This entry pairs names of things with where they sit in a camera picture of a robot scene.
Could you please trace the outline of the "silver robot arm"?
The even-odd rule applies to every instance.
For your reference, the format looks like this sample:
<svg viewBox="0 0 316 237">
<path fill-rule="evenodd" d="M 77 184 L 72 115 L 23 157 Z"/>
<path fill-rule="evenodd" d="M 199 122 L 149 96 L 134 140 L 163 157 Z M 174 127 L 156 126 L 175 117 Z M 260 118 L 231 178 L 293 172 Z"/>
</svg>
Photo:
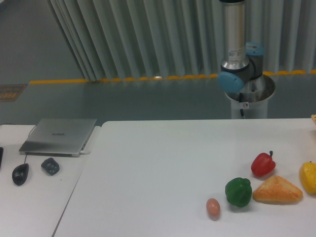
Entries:
<svg viewBox="0 0 316 237">
<path fill-rule="evenodd" d="M 257 42 L 246 42 L 246 5 L 244 0 L 220 1 L 224 26 L 224 57 L 217 76 L 220 87 L 238 93 L 263 73 L 264 48 Z"/>
</svg>

